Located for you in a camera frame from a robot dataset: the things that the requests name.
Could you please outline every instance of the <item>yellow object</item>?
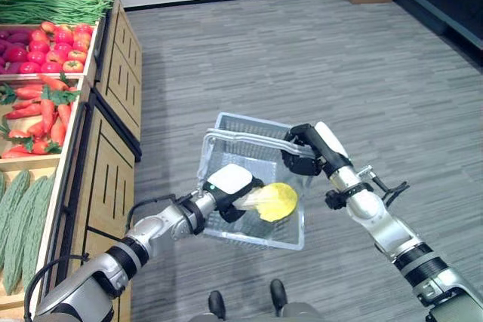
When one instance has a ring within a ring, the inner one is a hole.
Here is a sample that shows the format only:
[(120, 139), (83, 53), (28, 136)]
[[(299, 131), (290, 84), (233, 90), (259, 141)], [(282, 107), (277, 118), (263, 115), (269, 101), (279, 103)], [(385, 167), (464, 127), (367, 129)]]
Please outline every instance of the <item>yellow object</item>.
[(233, 203), (239, 210), (257, 209), (262, 220), (276, 222), (290, 215), (297, 206), (295, 190), (283, 182), (274, 182)]

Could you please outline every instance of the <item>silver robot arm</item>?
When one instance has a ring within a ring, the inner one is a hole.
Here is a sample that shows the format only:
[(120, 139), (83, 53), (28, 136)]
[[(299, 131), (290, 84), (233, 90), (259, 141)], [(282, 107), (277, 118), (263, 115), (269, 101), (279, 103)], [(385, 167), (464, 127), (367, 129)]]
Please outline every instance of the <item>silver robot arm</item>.
[(221, 168), (202, 191), (141, 219), (125, 238), (56, 286), (37, 307), (34, 322), (111, 320), (112, 299), (122, 294), (149, 259), (162, 255), (166, 239), (198, 234), (215, 210), (227, 221), (239, 219), (244, 212), (236, 210), (233, 201), (258, 186), (262, 182), (243, 167), (229, 164)]
[(329, 207), (346, 207), (349, 216), (368, 231), (376, 248), (412, 286), (414, 295), (424, 306), (432, 306), (427, 321), (483, 321), (481, 294), (415, 231), (388, 212), (383, 200), (362, 177), (368, 175), (379, 186), (382, 182), (371, 167), (360, 173), (354, 170), (346, 150), (327, 125), (319, 122), (314, 127), (294, 127), (286, 139), (311, 146), (318, 160), (307, 164), (307, 160), (284, 155), (285, 164), (298, 173), (325, 172), (336, 189), (326, 195)]

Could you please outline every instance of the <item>wooden crate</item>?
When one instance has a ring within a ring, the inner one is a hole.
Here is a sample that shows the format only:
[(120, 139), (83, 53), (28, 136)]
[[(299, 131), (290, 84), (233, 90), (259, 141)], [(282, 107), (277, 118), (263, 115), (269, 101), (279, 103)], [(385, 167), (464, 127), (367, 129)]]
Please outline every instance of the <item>wooden crate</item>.
[[(0, 24), (0, 30), (2, 29), (12, 29), (12, 28), (27, 28), (27, 29), (38, 29), (38, 25), (36, 24)], [(92, 26), (92, 39), (91, 44), (89, 45), (88, 50), (88, 57), (85, 60), (84, 71), (83, 73), (67, 73), (69, 77), (79, 78), (83, 77), (93, 84), (94, 76), (96, 74), (97, 64), (96, 60), (94, 59), (94, 46), (95, 46), (95, 39), (97, 35), (97, 25)], [(52, 77), (59, 77), (58, 73), (46, 73)], [(0, 83), (3, 81), (15, 81), (15, 80), (22, 80), (22, 79), (31, 79), (34, 74), (18, 74), (18, 75), (0, 75)]]
[[(94, 108), (85, 155), (71, 253), (96, 256), (124, 236), (134, 205), (134, 154)], [(69, 272), (79, 266), (79, 261), (72, 261)], [(113, 301), (113, 308), (113, 321), (131, 319), (130, 288)]]
[(95, 87), (139, 141), (142, 48), (119, 0), (114, 2), (110, 19), (102, 75)]
[[(88, 83), (84, 80), (83, 77), (76, 78), (69, 76), (69, 79), (77, 80), (77, 88), (78, 90), (82, 91), (81, 96), (78, 100), (76, 100), (72, 104), (72, 114), (69, 120), (69, 126), (66, 132), (66, 138), (63, 146), (63, 151), (59, 155), (46, 155), (46, 156), (32, 156), (28, 158), (15, 158), (15, 159), (6, 159), (0, 160), (0, 171), (5, 174), (7, 177), (8, 183), (12, 180), (21, 170), (27, 169), (30, 170), (31, 174), (31, 182), (35, 181), (37, 178), (41, 176), (50, 176), (52, 173), (55, 172), (57, 168), (57, 173), (55, 176), (54, 181), (54, 190), (52, 191), (50, 204), (47, 211), (47, 216), (45, 220), (45, 227), (42, 232), (42, 242), (40, 246), (40, 251), (38, 253), (38, 261), (37, 261), (37, 270), (44, 266), (47, 262), (47, 254), (48, 254), (48, 244), (51, 239), (52, 228), (54, 224), (54, 218), (56, 214), (57, 204), (59, 202), (59, 190), (60, 184), (62, 183), (63, 173), (69, 169), (70, 165), (66, 163), (66, 156), (67, 156), (67, 149), (68, 145), (74, 142), (72, 138), (72, 132), (74, 128), (74, 120), (75, 115), (78, 112), (79, 103), (82, 100), (85, 100), (88, 93)], [(30, 80), (13, 80), (13, 81), (6, 81), (11, 87), (18, 87), (26, 82), (31, 83), (32, 80), (35, 80), (34, 77), (31, 77)], [(5, 107), (2, 106), (0, 112), (5, 112)], [(33, 122), (34, 118), (31, 117), (32, 120), (25, 119), (25, 124), (21, 124), (21, 120), (14, 120), (16, 124), (22, 128), (25, 128), (28, 124)], [(9, 147), (9, 144), (6, 143), (4, 140), (0, 142), (0, 149), (3, 150), (4, 148)], [(23, 288), (21, 287), (21, 283), (17, 286), (15, 293), (11, 296), (7, 296), (5, 293), (5, 289), (2, 283), (2, 273), (0, 272), (0, 318), (22, 318), (23, 317)], [(35, 289), (32, 297), (32, 305), (31, 311), (35, 310), (35, 306), (37, 304), (39, 298), (39, 285)]]

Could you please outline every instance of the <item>red tomato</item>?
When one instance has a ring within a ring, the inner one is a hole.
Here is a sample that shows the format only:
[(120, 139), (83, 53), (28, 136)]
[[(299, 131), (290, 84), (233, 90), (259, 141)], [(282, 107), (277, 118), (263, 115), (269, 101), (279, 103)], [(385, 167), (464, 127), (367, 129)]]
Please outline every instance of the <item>red tomato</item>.
[(40, 72), (40, 65), (34, 62), (24, 62), (22, 66), (20, 66), (20, 73), (39, 73)]
[(45, 53), (42, 53), (41, 51), (29, 52), (27, 54), (27, 59), (29, 62), (34, 62), (41, 66), (45, 63)]
[(68, 60), (78, 60), (80, 63), (85, 64), (85, 60), (87, 59), (88, 55), (85, 52), (73, 50), (67, 54)]
[(89, 50), (89, 43), (85, 41), (75, 41), (74, 44), (72, 45), (72, 49), (87, 53)]
[(5, 51), (5, 60), (7, 62), (26, 62), (27, 51), (18, 46), (10, 47)]
[(74, 42), (74, 35), (70, 30), (58, 30), (55, 32), (54, 40), (56, 43), (72, 44)]
[(46, 33), (53, 33), (57, 30), (57, 26), (52, 22), (42, 22), (40, 28)]
[(62, 51), (65, 54), (68, 54), (72, 50), (72, 45), (67, 43), (56, 43), (54, 46), (54, 50)]
[(64, 64), (64, 62), (67, 60), (67, 54), (59, 50), (50, 51), (45, 54), (45, 60), (47, 60), (48, 62), (57, 62), (59, 64)]
[(65, 31), (67, 31), (67, 32), (71, 32), (71, 31), (72, 31), (72, 28), (73, 28), (72, 26), (69, 26), (69, 25), (67, 25), (67, 24), (60, 24), (60, 25), (57, 27), (57, 29), (58, 29), (58, 30), (65, 30)]
[(83, 32), (86, 32), (86, 33), (89, 33), (90, 35), (92, 35), (92, 27), (89, 26), (88, 24), (79, 24), (77, 25), (77, 27), (74, 29), (74, 32), (75, 33), (83, 33)]
[(84, 71), (84, 65), (78, 60), (68, 60), (63, 64), (62, 69), (68, 73), (82, 73)]
[(51, 47), (46, 41), (31, 41), (29, 43), (29, 51), (40, 51), (42, 53), (47, 53)]
[(86, 32), (74, 33), (74, 41), (85, 41), (86, 43), (91, 43), (91, 35)]
[(45, 34), (45, 32), (40, 29), (34, 30), (30, 35), (30, 38), (33, 41), (46, 41), (47, 43), (49, 42), (49, 38), (47, 37), (47, 34)]
[(62, 65), (57, 62), (45, 62), (40, 67), (42, 73), (59, 73), (62, 70)]

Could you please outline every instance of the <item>purple vegetable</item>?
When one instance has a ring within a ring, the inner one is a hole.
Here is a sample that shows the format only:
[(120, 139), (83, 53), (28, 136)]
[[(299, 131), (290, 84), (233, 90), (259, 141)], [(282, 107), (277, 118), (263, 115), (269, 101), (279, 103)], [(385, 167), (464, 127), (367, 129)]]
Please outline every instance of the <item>purple vegetable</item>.
[(17, 73), (20, 73), (20, 66), (22, 66), (23, 62), (12, 62), (7, 68), (7, 71), (5, 74), (7, 75), (16, 75)]
[(26, 33), (15, 33), (7, 38), (10, 43), (24, 43), (29, 44), (30, 36)]
[(27, 46), (24, 44), (24, 43), (13, 43), (12, 44), (12, 47), (13, 46), (17, 46), (17, 47), (20, 47), (20, 48), (23, 48), (23, 49), (27, 49)]

